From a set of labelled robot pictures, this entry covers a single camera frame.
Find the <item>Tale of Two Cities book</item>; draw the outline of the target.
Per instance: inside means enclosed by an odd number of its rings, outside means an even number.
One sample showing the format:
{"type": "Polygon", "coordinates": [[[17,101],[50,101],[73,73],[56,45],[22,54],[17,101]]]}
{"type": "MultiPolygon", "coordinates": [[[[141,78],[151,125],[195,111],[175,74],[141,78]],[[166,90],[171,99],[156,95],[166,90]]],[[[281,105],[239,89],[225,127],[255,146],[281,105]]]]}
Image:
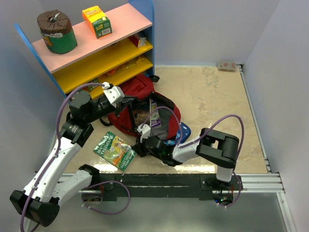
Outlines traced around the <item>Tale of Two Cities book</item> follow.
{"type": "Polygon", "coordinates": [[[150,113],[150,100],[134,101],[132,103],[132,114],[135,122],[135,126],[141,125],[148,117],[150,113]]]}

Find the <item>red backpack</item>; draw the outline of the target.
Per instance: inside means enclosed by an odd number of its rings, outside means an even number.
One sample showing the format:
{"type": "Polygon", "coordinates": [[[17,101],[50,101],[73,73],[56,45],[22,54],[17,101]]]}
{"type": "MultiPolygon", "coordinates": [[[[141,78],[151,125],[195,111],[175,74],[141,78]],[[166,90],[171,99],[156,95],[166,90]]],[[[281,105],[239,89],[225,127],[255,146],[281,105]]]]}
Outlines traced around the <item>red backpack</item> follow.
{"type": "MultiPolygon", "coordinates": [[[[152,80],[143,75],[139,74],[125,83],[120,85],[120,88],[126,96],[134,97],[135,101],[144,101],[146,99],[154,99],[157,103],[157,108],[161,120],[161,127],[152,129],[151,135],[158,136],[162,140],[173,139],[176,137],[176,133],[179,129],[179,122],[181,120],[181,113],[176,104],[165,97],[161,93],[155,91],[152,80]]],[[[150,126],[150,115],[142,124],[150,126]]],[[[137,127],[135,126],[132,104],[127,106],[121,113],[120,116],[116,116],[114,113],[107,115],[108,122],[100,120],[100,122],[108,127],[115,126],[118,130],[123,133],[138,137],[137,127]]]]}

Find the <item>purple Treehouse book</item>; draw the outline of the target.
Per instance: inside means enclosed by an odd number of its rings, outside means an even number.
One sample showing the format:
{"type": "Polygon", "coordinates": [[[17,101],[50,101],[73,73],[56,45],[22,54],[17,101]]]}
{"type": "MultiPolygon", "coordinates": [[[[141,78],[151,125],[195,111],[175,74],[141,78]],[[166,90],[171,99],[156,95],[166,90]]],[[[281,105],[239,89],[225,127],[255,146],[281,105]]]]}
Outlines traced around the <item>purple Treehouse book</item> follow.
{"type": "MultiPolygon", "coordinates": [[[[150,113],[157,108],[156,100],[150,99],[150,113]]],[[[155,110],[150,115],[150,126],[152,129],[160,128],[161,127],[161,120],[158,110],[155,110]]]]}

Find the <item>green Treehouse book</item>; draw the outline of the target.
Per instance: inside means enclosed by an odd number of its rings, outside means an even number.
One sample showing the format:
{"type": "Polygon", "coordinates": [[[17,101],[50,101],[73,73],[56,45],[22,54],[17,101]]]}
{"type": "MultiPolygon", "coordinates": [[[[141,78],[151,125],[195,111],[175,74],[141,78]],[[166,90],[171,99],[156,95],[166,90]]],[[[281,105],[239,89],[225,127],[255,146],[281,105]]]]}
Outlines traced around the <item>green Treehouse book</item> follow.
{"type": "Polygon", "coordinates": [[[93,152],[123,172],[137,155],[127,142],[110,131],[103,136],[93,152]]]}

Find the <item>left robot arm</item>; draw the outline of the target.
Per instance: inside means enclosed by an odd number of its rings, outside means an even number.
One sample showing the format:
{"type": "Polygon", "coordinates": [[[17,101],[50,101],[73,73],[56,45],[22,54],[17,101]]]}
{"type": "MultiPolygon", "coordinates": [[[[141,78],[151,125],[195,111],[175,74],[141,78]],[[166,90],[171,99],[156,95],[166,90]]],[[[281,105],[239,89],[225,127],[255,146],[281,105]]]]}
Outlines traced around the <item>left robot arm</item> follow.
{"type": "Polygon", "coordinates": [[[92,100],[84,90],[74,90],[67,96],[57,115],[56,143],[50,155],[23,190],[14,190],[10,196],[21,216],[20,231],[24,231],[26,218],[37,226],[49,226],[73,195],[99,186],[98,169],[87,164],[68,180],[59,183],[59,179],[92,134],[92,122],[110,113],[119,115],[133,101],[133,97],[126,96],[118,87],[106,90],[97,100],[92,100]]]}

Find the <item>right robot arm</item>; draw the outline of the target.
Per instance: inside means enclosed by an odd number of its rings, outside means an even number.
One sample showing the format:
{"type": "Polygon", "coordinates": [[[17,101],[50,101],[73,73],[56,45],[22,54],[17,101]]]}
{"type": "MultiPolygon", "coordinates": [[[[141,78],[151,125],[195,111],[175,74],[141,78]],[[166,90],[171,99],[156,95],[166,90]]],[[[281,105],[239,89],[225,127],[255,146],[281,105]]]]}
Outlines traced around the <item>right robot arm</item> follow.
{"type": "Polygon", "coordinates": [[[238,137],[218,130],[203,128],[200,137],[180,145],[168,145],[158,136],[141,135],[132,149],[140,156],[152,156],[175,167],[201,157],[217,165],[216,177],[208,185],[221,190],[232,185],[232,175],[243,145],[244,135],[238,137]]]}

